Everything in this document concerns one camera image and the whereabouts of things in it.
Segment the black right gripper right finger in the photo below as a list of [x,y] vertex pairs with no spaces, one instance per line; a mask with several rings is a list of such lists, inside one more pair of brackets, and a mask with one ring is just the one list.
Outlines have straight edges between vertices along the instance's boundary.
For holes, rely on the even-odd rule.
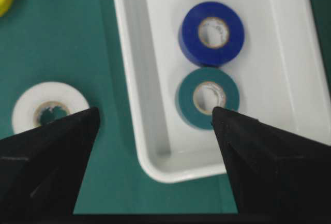
[[330,146],[222,107],[212,126],[241,214],[330,215]]

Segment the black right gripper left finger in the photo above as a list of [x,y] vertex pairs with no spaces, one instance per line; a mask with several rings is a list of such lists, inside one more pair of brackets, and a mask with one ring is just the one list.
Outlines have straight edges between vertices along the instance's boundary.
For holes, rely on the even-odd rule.
[[1,140],[1,216],[72,215],[100,128],[96,107]]

